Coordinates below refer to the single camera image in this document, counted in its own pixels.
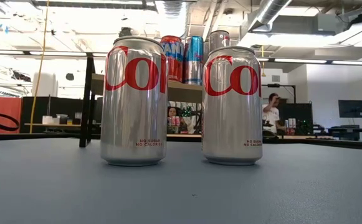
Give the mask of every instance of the yellow cable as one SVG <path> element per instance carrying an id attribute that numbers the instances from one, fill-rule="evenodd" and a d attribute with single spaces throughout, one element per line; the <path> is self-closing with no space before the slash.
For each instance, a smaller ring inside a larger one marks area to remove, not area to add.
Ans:
<path id="1" fill-rule="evenodd" d="M 49 8 L 49 0 L 47 0 L 47 2 L 46 2 L 45 28 L 44 28 L 44 44 L 42 45 L 42 55 L 41 55 L 41 61 L 40 61 L 40 64 L 39 64 L 39 71 L 38 71 L 36 91 L 34 92 L 34 99 L 33 99 L 33 101 L 32 101 L 31 119 L 30 119 L 30 134 L 32 134 L 32 122 L 33 122 L 33 120 L 34 120 L 34 110 L 35 110 L 35 108 L 36 108 L 37 93 L 38 93 L 38 87 L 39 87 L 39 79 L 40 79 L 40 77 L 41 77 L 42 62 L 44 61 L 45 38 L 46 38 L 46 25 L 47 25 L 47 23 L 48 23 L 48 8 Z"/>

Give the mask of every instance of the black table leg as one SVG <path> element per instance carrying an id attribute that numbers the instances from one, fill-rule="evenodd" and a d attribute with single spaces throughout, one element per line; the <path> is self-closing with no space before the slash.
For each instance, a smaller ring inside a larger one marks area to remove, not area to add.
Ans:
<path id="1" fill-rule="evenodd" d="M 80 144 L 79 144 L 80 147 L 87 146 L 89 101 L 90 101 L 90 92 L 91 92 L 91 87 L 92 87 L 92 73 L 94 71 L 95 71 L 95 66 L 93 64 L 93 57 L 88 57 L 87 58 L 87 71 L 85 73 L 85 87 L 84 87 L 84 91 L 83 91 L 81 134 L 80 134 Z"/>

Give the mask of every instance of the man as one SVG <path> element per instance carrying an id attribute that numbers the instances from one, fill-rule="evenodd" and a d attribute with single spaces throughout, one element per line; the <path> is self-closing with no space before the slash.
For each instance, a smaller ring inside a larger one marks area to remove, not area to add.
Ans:
<path id="1" fill-rule="evenodd" d="M 268 100 L 269 104 L 262 105 L 262 119 L 265 120 L 265 123 L 269 121 L 272 127 L 264 127 L 264 129 L 276 134 L 277 129 L 285 130 L 285 127 L 279 124 L 279 110 L 276 108 L 279 105 L 279 96 L 271 93 Z"/>

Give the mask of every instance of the white shirt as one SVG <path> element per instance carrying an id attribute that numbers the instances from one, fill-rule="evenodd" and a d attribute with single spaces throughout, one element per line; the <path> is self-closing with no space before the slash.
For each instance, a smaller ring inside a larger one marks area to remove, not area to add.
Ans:
<path id="1" fill-rule="evenodd" d="M 272 127 L 263 127 L 263 129 L 276 133 L 276 121 L 279 120 L 279 110 L 273 107 L 270 111 L 264 112 L 266 106 L 268 105 L 262 105 L 262 119 L 265 120 L 265 123 L 269 121 L 269 123 L 272 124 Z"/>

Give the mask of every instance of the white wall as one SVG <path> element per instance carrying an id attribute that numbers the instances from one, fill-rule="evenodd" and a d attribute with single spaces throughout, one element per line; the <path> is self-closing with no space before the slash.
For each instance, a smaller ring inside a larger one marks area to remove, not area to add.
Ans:
<path id="1" fill-rule="evenodd" d="M 278 83 L 281 85 L 288 85 L 287 73 L 284 73 L 282 69 L 274 69 L 274 68 L 265 68 L 264 69 L 265 76 L 261 76 L 261 84 L 273 84 Z M 279 75 L 280 82 L 273 82 L 272 75 Z M 286 98 L 288 103 L 293 103 L 293 95 L 291 95 L 284 87 L 280 88 L 269 88 L 267 86 L 262 87 L 262 101 L 263 103 L 267 103 L 268 96 L 271 93 L 277 93 L 281 98 Z"/>
<path id="2" fill-rule="evenodd" d="M 307 66 L 301 65 L 287 74 L 289 85 L 296 87 L 297 103 L 308 103 Z"/>
<path id="3" fill-rule="evenodd" d="M 358 124 L 362 128 L 362 118 L 339 118 L 338 112 L 338 100 L 362 100 L 362 66 L 306 66 L 307 96 L 312 102 L 314 123 L 326 128 L 342 124 Z"/>

